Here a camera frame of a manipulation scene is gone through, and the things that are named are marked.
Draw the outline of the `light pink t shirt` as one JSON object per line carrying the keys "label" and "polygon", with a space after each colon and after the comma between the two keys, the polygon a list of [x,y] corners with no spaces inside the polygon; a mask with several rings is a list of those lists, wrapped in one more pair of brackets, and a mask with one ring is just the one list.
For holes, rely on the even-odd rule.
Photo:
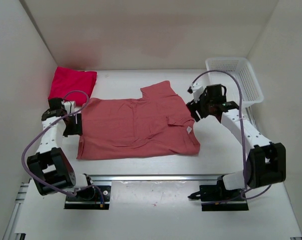
{"label": "light pink t shirt", "polygon": [[109,160],[197,155],[200,142],[183,99],[162,81],[138,99],[91,98],[82,110],[77,159]]}

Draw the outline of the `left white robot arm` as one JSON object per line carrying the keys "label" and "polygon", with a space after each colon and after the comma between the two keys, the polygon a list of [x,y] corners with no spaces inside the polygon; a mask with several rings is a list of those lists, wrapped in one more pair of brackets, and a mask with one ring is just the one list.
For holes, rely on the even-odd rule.
{"label": "left white robot arm", "polygon": [[56,193],[76,185],[76,176],[62,150],[64,137],[82,135],[82,115],[75,111],[75,101],[63,98],[48,100],[49,109],[41,117],[44,134],[35,155],[26,160],[28,169],[38,179],[34,180],[40,195]]}

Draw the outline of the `magenta t shirt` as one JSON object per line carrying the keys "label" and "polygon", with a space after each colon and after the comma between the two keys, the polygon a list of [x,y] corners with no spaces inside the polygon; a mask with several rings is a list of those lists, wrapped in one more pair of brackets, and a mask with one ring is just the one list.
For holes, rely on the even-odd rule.
{"label": "magenta t shirt", "polygon": [[77,106],[82,106],[87,98],[83,93],[73,92],[68,96],[67,93],[79,90],[91,96],[96,84],[98,73],[95,71],[76,71],[69,68],[57,67],[51,84],[48,99],[64,98],[68,101],[75,101]]}

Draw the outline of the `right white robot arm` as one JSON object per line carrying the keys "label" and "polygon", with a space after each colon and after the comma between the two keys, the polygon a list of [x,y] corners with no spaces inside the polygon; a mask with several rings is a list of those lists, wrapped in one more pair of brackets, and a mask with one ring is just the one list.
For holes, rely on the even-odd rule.
{"label": "right white robot arm", "polygon": [[214,116],[244,147],[243,170],[222,176],[215,193],[222,200],[233,195],[234,190],[276,184],[286,179],[286,149],[264,137],[244,115],[239,105],[227,101],[226,87],[221,84],[207,87],[189,87],[194,99],[187,103],[191,116],[200,121]]}

